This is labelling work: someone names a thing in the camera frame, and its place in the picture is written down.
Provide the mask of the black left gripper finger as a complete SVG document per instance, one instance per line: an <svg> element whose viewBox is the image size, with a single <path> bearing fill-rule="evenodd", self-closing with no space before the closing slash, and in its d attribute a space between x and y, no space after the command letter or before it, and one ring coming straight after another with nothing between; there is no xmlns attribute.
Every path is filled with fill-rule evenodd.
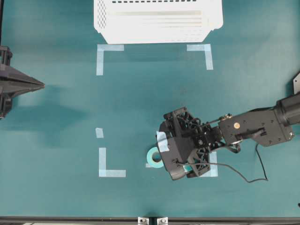
<svg viewBox="0 0 300 225"><path fill-rule="evenodd" d="M1 87L0 88L0 99L11 99L21 94L33 92L44 89L44 87Z"/></svg>
<svg viewBox="0 0 300 225"><path fill-rule="evenodd" d="M1 64L0 65L0 80L1 81L11 81L11 82L20 82L20 83L28 83L28 84L32 84L32 85L39 85L44 87L45 84L40 82L39 80L30 77L26 74L24 74L23 72L5 65L5 64Z"/></svg>

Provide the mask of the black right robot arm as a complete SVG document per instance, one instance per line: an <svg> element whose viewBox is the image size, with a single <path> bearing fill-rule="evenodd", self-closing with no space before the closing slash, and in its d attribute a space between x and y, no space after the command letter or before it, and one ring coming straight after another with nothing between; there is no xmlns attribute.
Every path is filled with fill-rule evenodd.
<svg viewBox="0 0 300 225"><path fill-rule="evenodd" d="M263 147L291 141L292 126L300 122L300 76L292 82L294 94L272 107L236 116L226 114L206 123L192 116L186 107L165 114L156 134L156 146L172 180L211 172L214 152L225 148L237 154L246 139Z"/></svg>

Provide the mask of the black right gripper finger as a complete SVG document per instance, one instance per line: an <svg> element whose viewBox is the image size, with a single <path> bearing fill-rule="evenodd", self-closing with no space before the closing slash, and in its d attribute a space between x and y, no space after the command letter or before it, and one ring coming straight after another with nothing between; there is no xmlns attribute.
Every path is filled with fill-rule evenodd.
<svg viewBox="0 0 300 225"><path fill-rule="evenodd" d="M205 149L194 149L187 159L191 170L187 172L188 178L199 177L210 170L209 153Z"/></svg>

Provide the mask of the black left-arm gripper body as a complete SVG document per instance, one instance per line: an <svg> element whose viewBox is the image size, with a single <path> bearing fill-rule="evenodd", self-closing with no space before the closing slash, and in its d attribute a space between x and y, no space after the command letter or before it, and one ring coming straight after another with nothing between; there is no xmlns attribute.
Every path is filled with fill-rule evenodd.
<svg viewBox="0 0 300 225"><path fill-rule="evenodd" d="M10 65L10 60L13 54L9 47L0 46L0 118L3 119L12 109L12 98L7 94L5 88L7 87L8 78L6 77L7 66Z"/></svg>

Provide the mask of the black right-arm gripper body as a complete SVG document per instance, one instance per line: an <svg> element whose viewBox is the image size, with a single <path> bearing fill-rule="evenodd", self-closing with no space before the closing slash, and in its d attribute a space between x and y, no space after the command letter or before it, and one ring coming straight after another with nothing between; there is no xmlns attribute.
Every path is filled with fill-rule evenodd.
<svg viewBox="0 0 300 225"><path fill-rule="evenodd" d="M168 112L163 117L164 121L158 132L158 146L161 152L212 152L222 146L219 128L212 127L211 122L202 123L186 107Z"/></svg>

